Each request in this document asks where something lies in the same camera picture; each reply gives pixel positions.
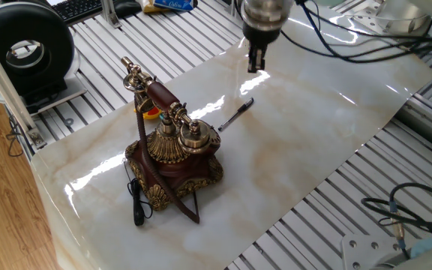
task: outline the marble surface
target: marble surface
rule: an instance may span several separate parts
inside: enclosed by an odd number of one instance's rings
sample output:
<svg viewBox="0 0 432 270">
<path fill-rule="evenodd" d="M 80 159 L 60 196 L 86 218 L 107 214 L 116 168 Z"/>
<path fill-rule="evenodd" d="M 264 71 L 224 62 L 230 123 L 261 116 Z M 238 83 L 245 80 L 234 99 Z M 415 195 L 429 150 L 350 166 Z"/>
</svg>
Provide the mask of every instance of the marble surface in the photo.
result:
<svg viewBox="0 0 432 270">
<path fill-rule="evenodd" d="M 336 13 L 322 15 L 352 25 Z M 322 49 L 297 7 L 284 30 Z M 328 42 L 363 37 L 323 26 Z M 341 53 L 367 50 L 340 47 Z M 31 162 L 63 269 L 222 269 L 366 143 L 432 79 L 415 56 L 348 64 L 280 37 L 266 70 L 246 72 L 244 40 L 167 83 L 192 118 L 219 126 L 223 180 L 198 192 L 201 224 L 171 205 L 143 227 L 133 223 L 124 150 L 138 139 L 130 103 L 39 151 Z M 156 122 L 146 123 L 147 131 Z M 185 202 L 192 207 L 192 199 Z"/>
</svg>

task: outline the keyboard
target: keyboard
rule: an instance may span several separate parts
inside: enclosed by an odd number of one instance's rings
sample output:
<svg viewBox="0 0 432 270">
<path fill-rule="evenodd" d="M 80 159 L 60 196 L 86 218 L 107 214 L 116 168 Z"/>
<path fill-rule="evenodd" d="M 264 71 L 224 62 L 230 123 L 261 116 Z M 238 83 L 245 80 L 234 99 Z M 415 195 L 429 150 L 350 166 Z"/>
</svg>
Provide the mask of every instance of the keyboard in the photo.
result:
<svg viewBox="0 0 432 270">
<path fill-rule="evenodd" d="M 71 24 L 103 10 L 101 0 L 69 0 L 52 6 L 52 9 L 64 20 Z"/>
</svg>

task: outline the vintage telephone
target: vintage telephone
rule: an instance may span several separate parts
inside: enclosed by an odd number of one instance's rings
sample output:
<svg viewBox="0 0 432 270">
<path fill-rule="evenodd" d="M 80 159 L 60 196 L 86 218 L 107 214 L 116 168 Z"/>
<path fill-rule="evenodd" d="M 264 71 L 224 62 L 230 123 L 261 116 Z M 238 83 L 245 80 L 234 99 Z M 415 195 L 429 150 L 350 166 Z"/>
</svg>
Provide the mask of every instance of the vintage telephone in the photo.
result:
<svg viewBox="0 0 432 270">
<path fill-rule="evenodd" d="M 195 192 L 223 178 L 223 167 L 215 157 L 221 138 L 216 130 L 199 119 L 191 119 L 163 84 L 141 71 L 128 57 L 124 87 L 134 93 L 134 106 L 140 141 L 126 148 L 126 158 L 149 204 L 155 211 L 174 203 L 197 224 L 200 222 Z M 146 136 L 143 113 L 154 107 L 162 110 L 163 120 Z M 194 194 L 196 213 L 181 198 Z"/>
</svg>

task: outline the metal slotted table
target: metal slotted table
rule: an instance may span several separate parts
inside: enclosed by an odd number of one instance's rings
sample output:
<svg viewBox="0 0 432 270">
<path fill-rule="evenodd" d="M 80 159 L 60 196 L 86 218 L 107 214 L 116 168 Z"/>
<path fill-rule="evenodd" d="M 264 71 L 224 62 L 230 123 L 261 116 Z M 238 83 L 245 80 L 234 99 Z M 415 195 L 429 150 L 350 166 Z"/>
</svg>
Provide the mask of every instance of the metal slotted table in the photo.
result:
<svg viewBox="0 0 432 270">
<path fill-rule="evenodd" d="M 353 14 L 374 3 L 348 0 L 333 9 Z M 88 91 L 34 117 L 48 144 L 132 101 L 132 94 L 122 87 L 126 70 L 119 63 L 121 57 L 129 56 L 166 83 L 242 38 L 241 21 L 219 0 L 199 1 L 199 7 L 187 13 L 141 14 L 120 23 L 121 28 L 114 29 L 96 16 L 71 26 L 81 55 L 76 77 Z M 432 67 L 432 55 L 421 58 Z M 419 94 L 432 102 L 432 83 Z M 73 119 L 73 124 L 66 126 L 66 119 Z M 31 158 L 31 146 L 23 147 Z M 416 132 L 391 120 L 227 269 L 343 269 L 345 235 L 393 236 L 390 229 L 377 225 L 381 216 L 363 208 L 361 199 L 387 199 L 391 189 L 404 182 L 432 186 L 429 148 L 432 145 Z M 411 190 L 398 199 L 432 220 L 431 196 Z M 407 228 L 408 239 L 425 237 L 426 232 Z"/>
</svg>

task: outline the black pen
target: black pen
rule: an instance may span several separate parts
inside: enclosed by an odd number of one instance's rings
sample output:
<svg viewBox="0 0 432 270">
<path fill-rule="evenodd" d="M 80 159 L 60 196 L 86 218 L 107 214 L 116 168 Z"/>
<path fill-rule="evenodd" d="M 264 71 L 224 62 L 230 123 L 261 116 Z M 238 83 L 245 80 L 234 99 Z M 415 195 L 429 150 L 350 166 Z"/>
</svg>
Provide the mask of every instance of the black pen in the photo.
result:
<svg viewBox="0 0 432 270">
<path fill-rule="evenodd" d="M 223 129 L 225 129 L 229 124 L 231 124 L 231 122 L 234 121 L 234 119 L 236 119 L 239 115 L 241 115 L 243 112 L 245 112 L 249 107 L 251 107 L 251 105 L 253 105 L 254 103 L 254 99 L 250 98 L 248 101 L 246 101 L 246 103 L 243 104 L 243 106 L 239 107 L 238 111 L 233 114 L 231 116 L 230 119 L 228 119 L 227 121 L 225 121 L 220 127 L 218 127 L 217 129 L 219 131 L 223 131 Z"/>
</svg>

